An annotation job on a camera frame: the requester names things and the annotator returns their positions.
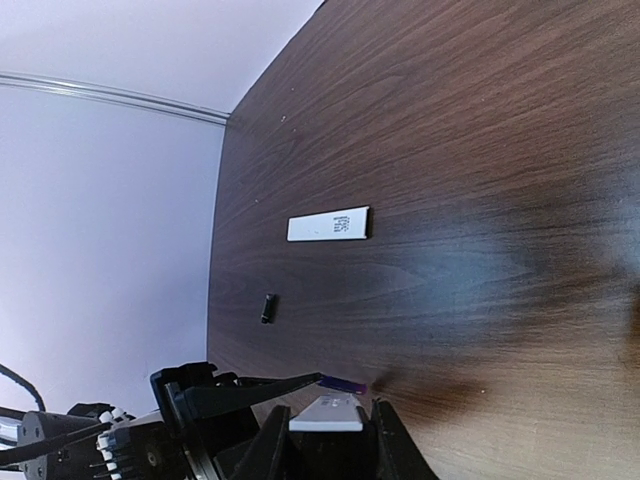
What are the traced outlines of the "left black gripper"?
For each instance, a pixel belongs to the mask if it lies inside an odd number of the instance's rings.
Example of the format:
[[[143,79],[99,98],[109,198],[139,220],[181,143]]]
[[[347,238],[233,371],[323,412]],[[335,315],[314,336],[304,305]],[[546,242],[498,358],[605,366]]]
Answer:
[[[259,431],[251,406],[318,383],[319,372],[284,379],[219,373],[207,362],[165,368],[150,378],[161,416],[193,479],[229,479]]]

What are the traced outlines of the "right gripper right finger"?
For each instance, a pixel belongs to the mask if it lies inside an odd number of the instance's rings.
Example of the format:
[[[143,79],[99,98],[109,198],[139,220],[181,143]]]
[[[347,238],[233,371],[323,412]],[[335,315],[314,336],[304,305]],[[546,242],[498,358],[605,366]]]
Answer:
[[[378,479],[439,480],[389,401],[374,400],[371,413]]]

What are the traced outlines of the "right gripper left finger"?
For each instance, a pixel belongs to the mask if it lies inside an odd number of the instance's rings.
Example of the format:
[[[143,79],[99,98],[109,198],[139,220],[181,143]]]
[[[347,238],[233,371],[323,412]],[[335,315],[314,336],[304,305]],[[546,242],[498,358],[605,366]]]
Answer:
[[[275,406],[262,425],[250,407],[209,421],[210,479],[292,479],[291,409]]]

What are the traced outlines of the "white remote control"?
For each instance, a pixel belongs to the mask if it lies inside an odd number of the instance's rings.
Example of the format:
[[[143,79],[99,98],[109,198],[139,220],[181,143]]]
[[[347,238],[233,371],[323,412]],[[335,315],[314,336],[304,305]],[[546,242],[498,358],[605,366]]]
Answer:
[[[302,433],[361,432],[364,421],[360,407],[360,402],[352,394],[321,395],[289,421],[289,430]]]

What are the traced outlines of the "purple battery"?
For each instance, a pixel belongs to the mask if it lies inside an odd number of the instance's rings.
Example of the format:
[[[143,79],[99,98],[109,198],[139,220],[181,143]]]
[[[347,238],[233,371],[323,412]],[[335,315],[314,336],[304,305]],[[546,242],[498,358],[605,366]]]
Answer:
[[[323,376],[322,379],[318,382],[318,385],[324,388],[343,393],[349,393],[352,395],[365,395],[368,391],[368,387],[366,384],[352,382],[332,376]]]

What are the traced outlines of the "white battery cover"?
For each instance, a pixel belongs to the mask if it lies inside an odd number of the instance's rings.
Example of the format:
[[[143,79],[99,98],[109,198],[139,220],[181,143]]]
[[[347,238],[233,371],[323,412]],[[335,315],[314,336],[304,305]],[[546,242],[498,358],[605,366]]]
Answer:
[[[370,206],[335,210],[288,220],[288,242],[365,240],[369,234]]]

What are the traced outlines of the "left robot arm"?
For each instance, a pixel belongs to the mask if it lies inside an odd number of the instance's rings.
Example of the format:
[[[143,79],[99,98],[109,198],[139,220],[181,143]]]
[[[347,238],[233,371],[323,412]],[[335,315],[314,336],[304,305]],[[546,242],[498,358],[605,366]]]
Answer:
[[[1,467],[28,479],[230,479],[262,441],[256,462],[275,477],[290,411],[276,407],[260,425],[252,408],[323,378],[240,377],[208,362],[162,369],[150,378],[158,407],[141,417],[101,403],[22,414]]]

